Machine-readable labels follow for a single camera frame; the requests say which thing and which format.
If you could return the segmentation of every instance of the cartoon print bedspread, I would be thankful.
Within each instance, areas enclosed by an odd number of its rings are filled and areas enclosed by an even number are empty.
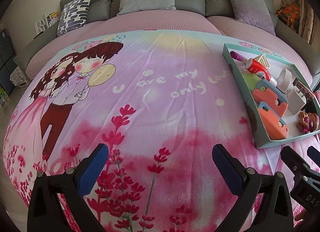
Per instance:
[[[26,205],[37,171],[61,174],[99,143],[108,145],[109,160],[84,200],[108,232],[214,231],[236,201],[211,158],[217,143],[259,173],[282,171],[292,189],[281,147],[255,149],[222,56],[224,43],[239,42],[193,31],[132,31],[58,52],[26,90],[4,141],[7,174]],[[309,146],[320,148],[314,137],[290,145],[319,171],[306,156]],[[293,211],[300,211],[295,202]]]

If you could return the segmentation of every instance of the brown pants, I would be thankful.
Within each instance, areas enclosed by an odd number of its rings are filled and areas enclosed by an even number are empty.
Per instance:
[[[56,142],[61,134],[61,131],[66,123],[72,106],[74,104],[66,104],[66,105],[56,105],[51,103],[41,118],[40,126],[41,126],[41,136],[42,139],[44,137],[45,132],[52,125],[51,130],[49,132],[49,136],[47,142],[45,143],[42,155],[45,156],[45,159],[48,160]]]

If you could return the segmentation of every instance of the floor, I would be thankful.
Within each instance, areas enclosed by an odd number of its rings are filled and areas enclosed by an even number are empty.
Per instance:
[[[7,107],[0,108],[0,155],[2,156],[4,135],[9,123],[11,114],[17,106],[20,98],[27,88],[20,89],[15,87],[10,95],[10,101]],[[27,231],[28,208],[13,188],[5,170],[4,165],[0,163],[0,202],[8,212],[9,216],[20,229],[21,232]]]

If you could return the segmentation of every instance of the bed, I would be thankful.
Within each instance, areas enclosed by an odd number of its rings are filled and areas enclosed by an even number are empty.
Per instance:
[[[26,205],[38,171],[63,173],[99,143],[108,146],[109,160],[84,201],[106,231],[214,231],[237,199],[212,161],[217,143],[245,167],[283,172],[291,190],[293,174],[279,159],[282,146],[255,148],[223,45],[273,49],[308,83],[312,74],[289,45],[257,44],[262,32],[236,36],[231,28],[241,25],[232,21],[143,11],[88,23],[43,48],[28,65],[34,79],[4,140],[7,174]],[[320,148],[316,137],[289,145],[319,171],[306,156],[309,146]],[[63,195],[60,202],[79,231]],[[295,201],[292,207],[294,215],[301,211]]]

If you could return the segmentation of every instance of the black and white patterned pillow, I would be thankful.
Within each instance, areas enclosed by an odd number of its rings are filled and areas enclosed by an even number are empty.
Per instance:
[[[64,5],[57,36],[61,36],[86,24],[90,1],[91,0],[73,0]]]

